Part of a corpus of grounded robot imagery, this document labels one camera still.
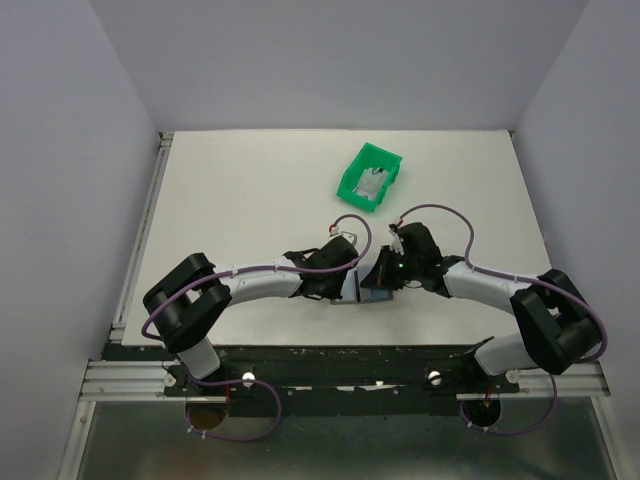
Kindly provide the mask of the grey card holder wallet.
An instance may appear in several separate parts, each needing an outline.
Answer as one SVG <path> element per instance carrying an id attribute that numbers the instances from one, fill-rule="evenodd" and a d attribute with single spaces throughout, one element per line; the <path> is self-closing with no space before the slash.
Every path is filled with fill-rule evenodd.
<path id="1" fill-rule="evenodd" d="M 360 285 L 369 273 L 367 268 L 350 270 L 342 285 L 340 296 L 331 300 L 332 305 L 372 304 L 393 300 L 393 292 L 378 287 L 365 288 Z"/>

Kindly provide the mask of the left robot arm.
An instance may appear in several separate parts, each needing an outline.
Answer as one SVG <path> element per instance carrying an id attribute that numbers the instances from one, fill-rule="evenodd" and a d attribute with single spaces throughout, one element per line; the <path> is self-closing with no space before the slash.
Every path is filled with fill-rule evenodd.
<path id="1" fill-rule="evenodd" d="M 187 382 L 201 395 L 222 380 L 221 361 L 207 335 L 224 310 L 264 298 L 335 300 L 358 251 L 355 236 L 335 233 L 321 248 L 289 251 L 265 269 L 231 268 L 223 277 L 205 254 L 186 257 L 144 296 L 156 338 L 188 369 Z"/>

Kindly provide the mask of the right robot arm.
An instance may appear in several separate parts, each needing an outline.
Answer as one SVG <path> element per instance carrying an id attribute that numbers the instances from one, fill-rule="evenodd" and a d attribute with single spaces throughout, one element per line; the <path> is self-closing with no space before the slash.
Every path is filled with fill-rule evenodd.
<path id="1" fill-rule="evenodd" d="M 603 341 L 601 329 L 569 278 L 550 270 L 532 280 L 492 276 L 461 256 L 441 254 L 431 232 L 414 222 L 391 229 L 394 242 L 381 248 L 360 281 L 368 289 L 401 290 L 412 283 L 445 298 L 478 302 L 511 314 L 518 331 L 475 345 L 460 379 L 480 392 L 509 370 L 540 368 L 560 375 Z"/>

